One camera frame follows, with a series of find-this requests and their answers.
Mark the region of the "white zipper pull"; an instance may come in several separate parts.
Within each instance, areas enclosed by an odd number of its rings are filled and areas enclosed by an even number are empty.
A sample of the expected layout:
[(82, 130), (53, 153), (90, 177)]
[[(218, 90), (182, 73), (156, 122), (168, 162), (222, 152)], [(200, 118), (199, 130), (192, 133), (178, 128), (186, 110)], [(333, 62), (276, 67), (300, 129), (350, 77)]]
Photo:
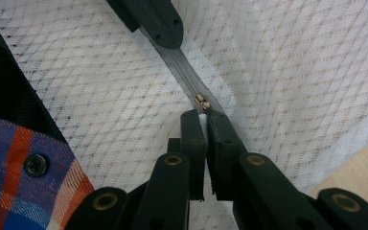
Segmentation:
[(207, 101), (207, 99), (201, 94), (195, 95), (195, 103), (198, 110), (198, 119), (201, 125), (204, 141), (206, 146), (209, 146), (208, 117), (206, 111), (211, 107), (211, 105)]

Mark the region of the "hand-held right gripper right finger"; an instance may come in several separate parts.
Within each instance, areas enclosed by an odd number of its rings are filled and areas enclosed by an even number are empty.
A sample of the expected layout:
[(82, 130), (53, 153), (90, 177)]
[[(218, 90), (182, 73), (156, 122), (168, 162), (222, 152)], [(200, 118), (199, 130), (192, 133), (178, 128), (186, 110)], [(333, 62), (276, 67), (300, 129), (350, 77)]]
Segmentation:
[(233, 167), (246, 148), (229, 118), (215, 110), (207, 113), (207, 164), (217, 200), (233, 199)]

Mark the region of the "white knit zippered garment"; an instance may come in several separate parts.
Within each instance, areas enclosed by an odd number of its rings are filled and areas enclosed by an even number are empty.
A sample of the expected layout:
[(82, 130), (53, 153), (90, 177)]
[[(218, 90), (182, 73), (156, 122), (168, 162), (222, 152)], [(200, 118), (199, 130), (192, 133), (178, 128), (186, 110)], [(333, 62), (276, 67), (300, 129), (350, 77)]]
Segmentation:
[[(368, 145), (368, 0), (172, 0), (180, 62), (308, 192)], [(132, 190), (187, 96), (106, 0), (0, 0), (0, 34), (94, 190)]]

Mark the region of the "black ribbed cloth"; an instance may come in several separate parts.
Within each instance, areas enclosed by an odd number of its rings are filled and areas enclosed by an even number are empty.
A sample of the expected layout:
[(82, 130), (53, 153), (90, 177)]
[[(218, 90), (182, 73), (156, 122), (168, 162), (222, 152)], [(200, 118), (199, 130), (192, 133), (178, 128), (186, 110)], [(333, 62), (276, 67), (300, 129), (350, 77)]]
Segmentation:
[(0, 119), (66, 142), (0, 34)]

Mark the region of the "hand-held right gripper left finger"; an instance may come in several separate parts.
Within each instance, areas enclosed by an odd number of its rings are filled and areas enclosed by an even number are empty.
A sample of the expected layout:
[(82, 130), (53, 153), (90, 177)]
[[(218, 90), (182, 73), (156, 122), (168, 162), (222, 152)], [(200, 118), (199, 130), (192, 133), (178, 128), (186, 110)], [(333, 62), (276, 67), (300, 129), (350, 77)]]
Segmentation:
[(193, 109), (180, 115), (179, 138), (170, 138), (167, 152), (180, 152), (190, 160), (190, 200), (204, 200), (203, 183), (206, 142), (198, 112)]

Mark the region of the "plaid flannel shirt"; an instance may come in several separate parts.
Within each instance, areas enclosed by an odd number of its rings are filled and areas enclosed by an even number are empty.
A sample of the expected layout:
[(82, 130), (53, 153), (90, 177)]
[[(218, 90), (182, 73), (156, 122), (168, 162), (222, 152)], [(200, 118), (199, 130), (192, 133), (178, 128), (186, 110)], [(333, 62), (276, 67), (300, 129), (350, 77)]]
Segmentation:
[(0, 119), (0, 230), (63, 230), (93, 191), (66, 143)]

